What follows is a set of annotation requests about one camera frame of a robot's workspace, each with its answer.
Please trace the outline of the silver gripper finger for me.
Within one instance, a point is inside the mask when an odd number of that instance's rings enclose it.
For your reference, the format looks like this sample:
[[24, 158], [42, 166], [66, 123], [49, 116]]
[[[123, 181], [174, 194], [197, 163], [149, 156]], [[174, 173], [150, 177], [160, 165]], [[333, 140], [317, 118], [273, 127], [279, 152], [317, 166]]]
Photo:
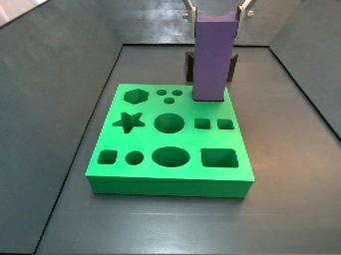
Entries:
[[196, 20], [197, 8], [193, 5], [192, 0], [182, 0], [182, 4], [186, 8], [186, 10], [182, 12], [182, 17], [189, 23], [193, 23]]

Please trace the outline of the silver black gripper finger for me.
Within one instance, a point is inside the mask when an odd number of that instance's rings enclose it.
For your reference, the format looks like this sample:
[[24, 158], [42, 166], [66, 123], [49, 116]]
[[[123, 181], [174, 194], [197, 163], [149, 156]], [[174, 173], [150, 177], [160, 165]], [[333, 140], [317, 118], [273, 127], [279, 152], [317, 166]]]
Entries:
[[237, 16], [240, 20], [242, 20], [245, 17], [252, 16], [252, 7], [256, 2], [257, 0], [245, 0], [244, 3], [237, 7]]

